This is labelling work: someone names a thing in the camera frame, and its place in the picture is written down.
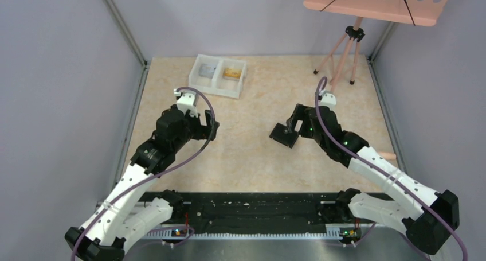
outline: pink music stand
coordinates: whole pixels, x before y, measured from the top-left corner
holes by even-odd
[[[333,0],[304,0],[304,6],[311,10],[322,10],[332,1]],[[447,0],[407,0],[407,3],[416,25],[433,26],[436,24],[437,18],[442,13]],[[352,26],[352,30],[350,30],[351,27],[347,28],[346,33],[341,36],[331,53],[328,54],[322,63],[314,70],[314,74],[317,74],[327,60],[331,58],[333,71],[333,77],[330,82],[332,85],[331,92],[335,90],[340,77],[345,74],[342,74],[344,61],[349,55],[352,44],[356,41],[354,63],[352,68],[349,69],[352,70],[350,84],[354,84],[356,65],[359,56],[359,44],[364,36],[364,31],[359,27],[361,26],[364,17],[412,24],[409,11],[403,0],[336,0],[329,5],[325,11],[356,16],[356,22],[354,23],[354,26]],[[339,60],[337,69],[334,69],[333,54],[347,36],[349,36],[349,40],[344,48],[343,55]]]

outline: black square object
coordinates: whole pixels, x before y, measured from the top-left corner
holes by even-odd
[[[285,146],[288,146],[289,148],[292,148],[299,137],[299,133],[295,130],[292,130],[290,133],[286,133],[286,129],[287,126],[277,123],[275,128],[270,133],[270,138]]]

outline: yellow object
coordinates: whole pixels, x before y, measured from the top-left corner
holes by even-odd
[[[223,76],[224,77],[231,77],[231,78],[234,78],[234,79],[240,79],[241,70],[226,68],[224,73],[223,73]]]

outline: white wall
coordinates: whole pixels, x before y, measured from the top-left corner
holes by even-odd
[[[141,67],[103,0],[0,0],[0,260],[69,259],[111,185]]]
[[[458,195],[469,260],[484,260],[486,232],[485,10],[484,0],[449,0],[434,27],[400,24],[377,60],[408,172]]]
[[[329,53],[355,17],[308,10],[303,1],[115,0],[148,59]],[[362,53],[371,54],[385,26],[363,21]]]

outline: pink board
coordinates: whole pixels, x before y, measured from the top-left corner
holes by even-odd
[[[332,0],[304,0],[304,6],[321,10]],[[433,26],[447,0],[407,0],[416,25]],[[326,11],[358,17],[408,23],[411,19],[403,0],[336,0]]]

